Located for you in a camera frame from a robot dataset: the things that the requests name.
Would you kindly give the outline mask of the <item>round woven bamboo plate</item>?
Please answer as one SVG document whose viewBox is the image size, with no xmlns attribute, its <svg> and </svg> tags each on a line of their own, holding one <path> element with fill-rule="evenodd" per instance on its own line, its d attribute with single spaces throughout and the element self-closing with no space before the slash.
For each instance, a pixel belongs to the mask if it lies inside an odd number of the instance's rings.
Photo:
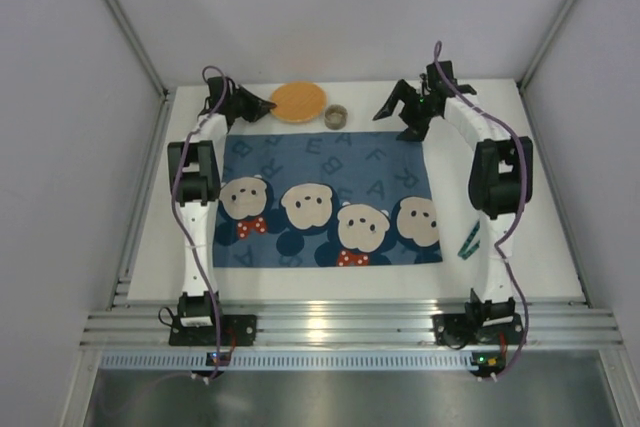
<svg viewBox="0 0 640 427">
<path fill-rule="evenodd" d="M 283 84 L 270 96 L 275 104 L 271 113 L 286 123 L 305 123 L 318 117 L 326 108 L 327 95 L 317 84 L 297 81 Z"/>
</svg>

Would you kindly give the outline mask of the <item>small grey metal cup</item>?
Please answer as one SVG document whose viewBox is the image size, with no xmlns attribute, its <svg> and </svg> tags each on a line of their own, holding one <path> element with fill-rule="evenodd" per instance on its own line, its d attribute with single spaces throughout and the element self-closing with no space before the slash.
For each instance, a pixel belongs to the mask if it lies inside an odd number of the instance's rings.
<svg viewBox="0 0 640 427">
<path fill-rule="evenodd" d="M 341 130 L 346 126 L 347 109 L 340 104 L 329 105 L 324 111 L 324 124 L 331 130 Z"/>
</svg>

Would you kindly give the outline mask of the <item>silver fork green handle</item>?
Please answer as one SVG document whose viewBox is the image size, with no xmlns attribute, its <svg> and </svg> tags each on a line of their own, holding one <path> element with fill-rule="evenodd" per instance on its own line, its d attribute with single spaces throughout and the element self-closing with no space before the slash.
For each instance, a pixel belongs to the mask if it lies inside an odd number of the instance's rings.
<svg viewBox="0 0 640 427">
<path fill-rule="evenodd" d="M 461 250 L 461 248 L 463 247 L 464 244 L 474 244 L 475 242 L 479 241 L 480 242 L 480 223 L 476 222 L 473 226 L 473 228 L 471 229 L 471 231 L 469 232 L 469 234 L 467 235 L 466 239 L 464 240 L 462 246 L 460 247 L 459 251 Z"/>
</svg>

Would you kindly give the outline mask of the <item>blue bear print placemat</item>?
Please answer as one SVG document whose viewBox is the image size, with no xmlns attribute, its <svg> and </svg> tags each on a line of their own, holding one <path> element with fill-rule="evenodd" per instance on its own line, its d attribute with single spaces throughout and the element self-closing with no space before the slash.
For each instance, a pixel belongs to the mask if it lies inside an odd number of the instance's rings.
<svg viewBox="0 0 640 427">
<path fill-rule="evenodd" d="M 231 135 L 213 237 L 225 268 L 439 263 L 423 147 L 394 132 Z"/>
</svg>

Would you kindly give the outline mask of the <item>silver spoon green handle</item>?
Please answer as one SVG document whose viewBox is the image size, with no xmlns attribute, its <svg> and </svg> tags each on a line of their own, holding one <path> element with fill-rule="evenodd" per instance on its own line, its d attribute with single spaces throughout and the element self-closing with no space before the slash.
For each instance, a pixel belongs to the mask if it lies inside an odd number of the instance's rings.
<svg viewBox="0 0 640 427">
<path fill-rule="evenodd" d="M 480 247 L 480 242 L 477 241 L 474 244 L 464 244 L 458 255 L 463 259 L 467 260 L 471 257 Z"/>
</svg>

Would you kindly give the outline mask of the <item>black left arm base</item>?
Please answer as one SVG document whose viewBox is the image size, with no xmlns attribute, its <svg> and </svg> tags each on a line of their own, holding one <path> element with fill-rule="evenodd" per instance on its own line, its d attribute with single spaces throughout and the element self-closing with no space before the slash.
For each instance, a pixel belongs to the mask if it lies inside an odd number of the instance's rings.
<svg viewBox="0 0 640 427">
<path fill-rule="evenodd" d="M 168 343 L 177 347 L 215 347 L 215 326 L 184 327 L 178 320 L 172 323 Z M 226 314 L 221 318 L 220 345 L 222 347 L 252 346 L 257 334 L 257 316 Z"/>
</svg>

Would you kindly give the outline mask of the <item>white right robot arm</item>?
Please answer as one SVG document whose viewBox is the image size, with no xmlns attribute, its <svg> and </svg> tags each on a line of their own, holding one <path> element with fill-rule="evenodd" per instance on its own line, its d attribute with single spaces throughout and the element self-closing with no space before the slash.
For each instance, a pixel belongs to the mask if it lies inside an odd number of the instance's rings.
<svg viewBox="0 0 640 427">
<path fill-rule="evenodd" d="M 397 138 L 421 142 L 431 121 L 444 119 L 473 150 L 468 197 L 479 216 L 479 268 L 465 304 L 468 322 L 483 328 L 515 318 L 515 281 L 510 258 L 513 236 L 533 190 L 533 143 L 477 104 L 477 92 L 454 78 L 450 61 L 435 61 L 420 75 L 420 86 L 400 79 L 374 115 L 391 116 L 401 103 L 406 125 Z"/>
</svg>

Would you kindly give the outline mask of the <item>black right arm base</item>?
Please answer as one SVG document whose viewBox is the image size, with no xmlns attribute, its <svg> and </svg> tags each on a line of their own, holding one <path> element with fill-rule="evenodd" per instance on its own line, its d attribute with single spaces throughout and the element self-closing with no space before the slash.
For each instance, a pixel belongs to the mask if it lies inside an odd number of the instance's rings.
<svg viewBox="0 0 640 427">
<path fill-rule="evenodd" d="M 499 346 L 501 341 L 516 345 L 525 333 L 513 298 L 498 303 L 470 300 L 462 313 L 435 315 L 433 327 L 436 344 L 454 350 L 472 345 Z"/>
</svg>

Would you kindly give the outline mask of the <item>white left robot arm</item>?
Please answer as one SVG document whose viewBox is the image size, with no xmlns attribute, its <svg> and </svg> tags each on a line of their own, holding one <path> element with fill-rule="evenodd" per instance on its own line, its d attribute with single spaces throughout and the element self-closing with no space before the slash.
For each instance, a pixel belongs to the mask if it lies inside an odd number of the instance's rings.
<svg viewBox="0 0 640 427">
<path fill-rule="evenodd" d="M 177 307 L 182 328 L 214 327 L 222 317 L 213 237 L 228 132 L 237 119 L 255 123 L 275 107 L 222 73 L 205 76 L 204 82 L 209 94 L 195 125 L 183 141 L 167 145 L 170 206 L 185 249 Z"/>
</svg>

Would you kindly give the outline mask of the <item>aluminium mounting rail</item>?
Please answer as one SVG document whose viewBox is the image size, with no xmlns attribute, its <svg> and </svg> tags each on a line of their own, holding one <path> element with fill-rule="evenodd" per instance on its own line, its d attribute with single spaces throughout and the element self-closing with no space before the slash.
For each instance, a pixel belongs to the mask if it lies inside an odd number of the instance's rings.
<svg viewBox="0 0 640 427">
<path fill-rule="evenodd" d="M 159 305 L 122 304 L 89 314 L 80 338 L 85 348 L 163 347 L 168 327 Z M 257 318 L 255 344 L 265 348 L 432 347 L 439 314 L 459 313 L 462 302 L 230 302 L 226 314 Z M 529 308 L 530 349 L 618 348 L 623 339 L 613 313 L 580 302 L 535 302 Z"/>
</svg>

